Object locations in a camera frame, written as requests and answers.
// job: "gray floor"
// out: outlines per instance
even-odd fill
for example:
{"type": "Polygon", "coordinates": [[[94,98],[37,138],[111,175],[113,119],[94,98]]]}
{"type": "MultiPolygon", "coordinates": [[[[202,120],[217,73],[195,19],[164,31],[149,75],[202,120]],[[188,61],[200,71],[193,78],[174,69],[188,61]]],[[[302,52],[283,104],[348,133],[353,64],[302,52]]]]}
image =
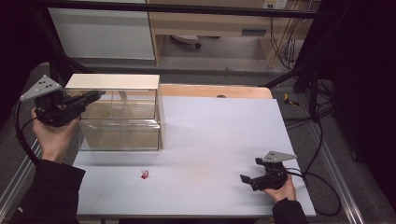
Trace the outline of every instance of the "gray floor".
{"type": "MultiPolygon", "coordinates": [[[[190,83],[190,84],[224,84],[257,86],[285,73],[287,69],[279,64],[276,68],[268,69],[265,56],[262,55],[257,39],[255,38],[213,38],[200,37],[202,47],[196,49],[193,45],[178,43],[169,37],[165,39],[162,63],[158,66],[153,62],[137,61],[96,61],[85,60],[86,65],[96,73],[148,73],[160,74],[164,83],[190,83]]],[[[48,73],[46,66],[35,69],[26,84],[30,87],[32,81],[48,73]]],[[[284,93],[290,95],[292,101],[299,101],[293,94],[291,86],[294,79],[273,88],[274,97],[278,100],[279,108],[284,118],[304,117],[305,113],[300,106],[285,105],[284,93]]],[[[21,120],[28,120],[29,109],[33,105],[24,105],[21,120]]],[[[373,180],[365,164],[353,161],[351,151],[337,122],[337,118],[328,116],[321,120],[323,135],[330,148],[342,175],[350,188],[351,194],[359,207],[366,223],[396,223],[396,215],[389,206],[387,199],[382,194],[378,185],[373,180]]],[[[34,137],[26,129],[29,142],[34,137]]],[[[24,158],[21,147],[13,134],[13,120],[9,117],[7,123],[0,129],[0,193],[3,194],[9,181],[16,173],[19,164],[24,158]]],[[[300,167],[304,169],[312,158],[318,141],[309,124],[305,124],[289,131],[290,141],[298,156],[300,167]]],[[[68,162],[72,163],[76,151],[70,151],[68,162]]],[[[332,182],[319,155],[311,171],[332,182]]],[[[15,202],[21,199],[22,193],[30,183],[29,175],[15,202]]],[[[334,211],[337,201],[332,192],[315,179],[309,180],[310,196],[314,206],[321,211],[334,211]]],[[[14,203],[7,218],[16,208],[14,203]]],[[[311,223],[349,223],[344,209],[334,217],[317,215],[310,217],[311,223]]]]}

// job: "aluminum rail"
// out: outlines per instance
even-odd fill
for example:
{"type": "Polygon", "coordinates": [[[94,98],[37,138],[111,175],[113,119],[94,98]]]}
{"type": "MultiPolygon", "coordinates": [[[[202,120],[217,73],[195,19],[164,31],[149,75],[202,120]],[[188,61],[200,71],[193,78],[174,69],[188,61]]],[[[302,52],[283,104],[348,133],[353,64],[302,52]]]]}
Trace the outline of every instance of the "aluminum rail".
{"type": "Polygon", "coordinates": [[[210,6],[184,6],[166,4],[139,4],[139,3],[115,3],[115,2],[90,2],[90,1],[62,1],[62,0],[35,0],[34,6],[73,8],[91,10],[114,10],[114,11],[146,11],[146,12],[170,12],[170,13],[195,13],[212,15],[235,15],[254,17],[277,17],[277,18],[301,18],[301,19],[326,19],[333,16],[330,12],[296,11],[265,8],[241,8],[241,7],[210,7],[210,6]]]}
{"type": "MultiPolygon", "coordinates": [[[[309,116],[308,112],[308,102],[306,100],[306,96],[302,94],[297,94],[299,99],[300,105],[302,106],[305,114],[309,116]]],[[[314,122],[310,122],[311,129],[314,131],[316,140],[319,141],[320,139],[320,128],[318,124],[314,122]]],[[[361,211],[359,207],[356,205],[355,200],[347,186],[347,182],[345,181],[338,165],[332,156],[332,153],[327,145],[325,139],[322,140],[322,147],[320,149],[321,158],[324,161],[324,164],[329,172],[330,178],[332,179],[332,183],[334,184],[334,188],[337,190],[338,194],[341,198],[341,203],[344,207],[346,212],[346,216],[349,219],[350,223],[353,224],[363,224],[364,220],[361,216],[361,211]]]]}
{"type": "MultiPolygon", "coordinates": [[[[34,149],[34,153],[36,156],[41,153],[41,148],[37,140],[35,140],[35,142],[33,143],[32,148],[34,149]]],[[[26,156],[23,159],[14,177],[12,177],[6,190],[0,197],[0,223],[2,223],[3,219],[6,217],[10,206],[14,202],[15,198],[21,190],[23,183],[25,182],[27,176],[34,167],[35,166],[30,161],[29,157],[26,156]]]]}

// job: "white cabinet door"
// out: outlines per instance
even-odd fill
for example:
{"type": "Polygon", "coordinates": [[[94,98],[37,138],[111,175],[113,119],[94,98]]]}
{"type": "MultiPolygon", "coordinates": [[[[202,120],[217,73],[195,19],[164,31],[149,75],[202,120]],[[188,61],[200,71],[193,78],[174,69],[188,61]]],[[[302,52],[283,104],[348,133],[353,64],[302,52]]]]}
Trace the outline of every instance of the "white cabinet door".
{"type": "Polygon", "coordinates": [[[147,12],[63,8],[50,8],[49,12],[70,57],[154,60],[147,12]]]}

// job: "glass box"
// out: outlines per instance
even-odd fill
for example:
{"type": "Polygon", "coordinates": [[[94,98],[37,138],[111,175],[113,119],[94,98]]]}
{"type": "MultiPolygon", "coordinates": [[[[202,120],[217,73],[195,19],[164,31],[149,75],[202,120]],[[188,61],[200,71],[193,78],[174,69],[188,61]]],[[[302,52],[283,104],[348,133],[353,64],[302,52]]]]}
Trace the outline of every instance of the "glass box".
{"type": "Polygon", "coordinates": [[[74,74],[69,95],[96,91],[79,122],[79,150],[158,151],[163,149],[164,118],[157,75],[74,74]]]}

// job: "hand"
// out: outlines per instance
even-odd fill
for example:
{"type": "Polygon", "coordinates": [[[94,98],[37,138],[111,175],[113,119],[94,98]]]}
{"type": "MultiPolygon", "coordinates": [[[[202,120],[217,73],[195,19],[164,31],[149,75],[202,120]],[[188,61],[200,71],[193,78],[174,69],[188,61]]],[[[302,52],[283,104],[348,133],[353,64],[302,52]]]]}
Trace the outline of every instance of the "hand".
{"type": "Polygon", "coordinates": [[[296,201],[296,189],[294,188],[291,180],[291,175],[288,175],[288,179],[280,189],[263,189],[264,193],[269,194],[275,203],[288,198],[289,201],[296,201]]]}
{"type": "MultiPolygon", "coordinates": [[[[35,110],[32,109],[32,118],[37,117],[35,110]]],[[[37,137],[42,149],[42,160],[62,163],[66,156],[66,151],[70,146],[74,130],[79,118],[73,119],[62,127],[51,127],[42,123],[38,119],[33,120],[33,132],[37,137]]]]}

